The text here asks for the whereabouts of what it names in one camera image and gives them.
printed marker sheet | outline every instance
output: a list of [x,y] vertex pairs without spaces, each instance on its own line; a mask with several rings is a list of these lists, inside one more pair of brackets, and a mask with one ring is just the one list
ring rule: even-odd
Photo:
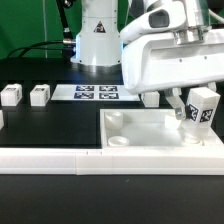
[[51,100],[140,101],[123,85],[57,85]]

black cable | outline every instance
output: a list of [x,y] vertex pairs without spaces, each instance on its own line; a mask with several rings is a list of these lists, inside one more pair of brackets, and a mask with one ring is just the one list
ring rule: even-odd
[[28,51],[30,51],[31,49],[29,48],[33,48],[33,47],[39,47],[39,46],[46,46],[46,45],[52,45],[52,44],[63,44],[63,41],[61,40],[54,40],[54,41],[46,41],[46,42],[40,42],[37,44],[33,44],[27,48],[24,48],[24,50],[19,54],[19,58],[23,57],[24,54],[26,54]]
[[20,47],[20,48],[17,48],[15,50],[11,51],[7,55],[7,58],[10,58],[11,55],[13,55],[15,52],[20,51],[20,50],[28,50],[28,51],[30,51],[30,50],[53,50],[53,51],[61,51],[62,49],[60,49],[60,48],[46,48],[46,47]]
[[67,18],[65,15],[65,10],[63,7],[62,0],[56,0],[56,3],[57,3],[58,11],[59,11],[59,14],[61,17],[64,38],[73,39],[73,35],[68,26],[68,22],[67,22]]

cube with marker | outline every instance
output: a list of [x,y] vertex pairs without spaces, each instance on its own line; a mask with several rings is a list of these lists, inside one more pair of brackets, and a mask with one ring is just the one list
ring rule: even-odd
[[50,86],[49,85],[36,85],[30,92],[31,106],[44,107],[50,99]]
[[22,86],[20,84],[7,85],[1,92],[2,106],[16,106],[22,99]]
[[187,105],[190,109],[190,120],[195,124],[211,125],[220,95],[207,87],[190,90]]

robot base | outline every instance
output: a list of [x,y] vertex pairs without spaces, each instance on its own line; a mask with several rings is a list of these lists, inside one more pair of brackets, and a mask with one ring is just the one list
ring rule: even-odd
[[80,63],[72,63],[72,68],[93,73],[114,73],[121,71],[121,64],[112,66],[83,65]]

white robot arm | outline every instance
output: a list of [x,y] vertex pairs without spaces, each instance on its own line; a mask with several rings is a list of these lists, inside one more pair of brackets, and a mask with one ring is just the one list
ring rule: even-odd
[[82,29],[76,36],[74,68],[111,73],[121,70],[118,0],[82,0]]
[[224,80],[224,29],[209,31],[206,1],[145,4],[152,10],[121,31],[129,43],[122,54],[127,90],[139,94]]

